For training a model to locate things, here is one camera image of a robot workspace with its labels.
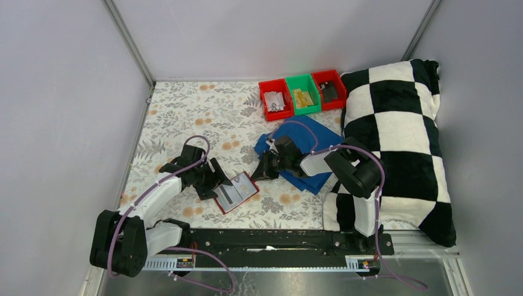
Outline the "red leather card holder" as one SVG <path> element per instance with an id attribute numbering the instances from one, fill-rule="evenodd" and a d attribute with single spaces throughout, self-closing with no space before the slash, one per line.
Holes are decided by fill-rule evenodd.
<path id="1" fill-rule="evenodd" d="M 248 199 L 259 193 L 259 188 L 245 171 L 229 180 L 230 184 L 221 184 L 215 190 L 215 202 L 222 214 L 233 211 Z"/>

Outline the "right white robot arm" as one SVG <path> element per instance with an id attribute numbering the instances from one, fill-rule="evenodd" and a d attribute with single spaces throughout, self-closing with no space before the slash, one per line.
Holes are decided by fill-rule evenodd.
<path id="1" fill-rule="evenodd" d="M 261 155 L 251 179 L 272 180 L 281 172 L 295 177 L 333 173 L 354 198 L 357 251 L 371 253 L 378 246 L 379 195 L 385 181 L 382 161 L 354 137 L 338 145 L 309 153 L 302 152 L 289 136 L 268 139 L 270 148 Z"/>

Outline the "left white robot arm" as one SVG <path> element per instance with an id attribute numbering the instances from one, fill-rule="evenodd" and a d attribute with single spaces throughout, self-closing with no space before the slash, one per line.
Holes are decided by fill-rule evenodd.
<path id="1" fill-rule="evenodd" d="M 135 277 L 147 259 L 166 249 L 184 253 L 192 245 L 189 223 L 173 218 L 155 221 L 158 212 L 187 187 L 199 199 L 217 197 L 215 189 L 231 182 L 207 150 L 185 144 L 180 156 L 164 164 L 150 188 L 118 210 L 104 210 L 96 220 L 89 255 L 92 266 Z"/>

